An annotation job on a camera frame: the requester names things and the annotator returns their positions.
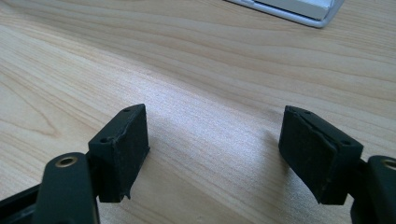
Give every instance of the white object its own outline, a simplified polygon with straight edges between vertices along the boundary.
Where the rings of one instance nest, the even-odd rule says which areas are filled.
[[[227,0],[307,26],[324,27],[344,0]]]

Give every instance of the light wood surface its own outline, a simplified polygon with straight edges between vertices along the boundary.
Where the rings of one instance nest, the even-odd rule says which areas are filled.
[[[285,105],[396,157],[396,1],[322,30],[220,0],[0,2],[0,200],[144,103],[151,151],[102,223],[349,223],[282,160]]]

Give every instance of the black bracket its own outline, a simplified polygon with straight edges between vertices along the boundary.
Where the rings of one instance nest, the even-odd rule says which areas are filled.
[[[286,106],[279,151],[318,203],[355,201],[353,223],[396,223],[396,160],[361,160],[363,145],[316,114]]]
[[[42,183],[0,202],[0,223],[99,223],[102,203],[130,198],[149,153],[146,108],[121,110],[89,143],[47,163]]]

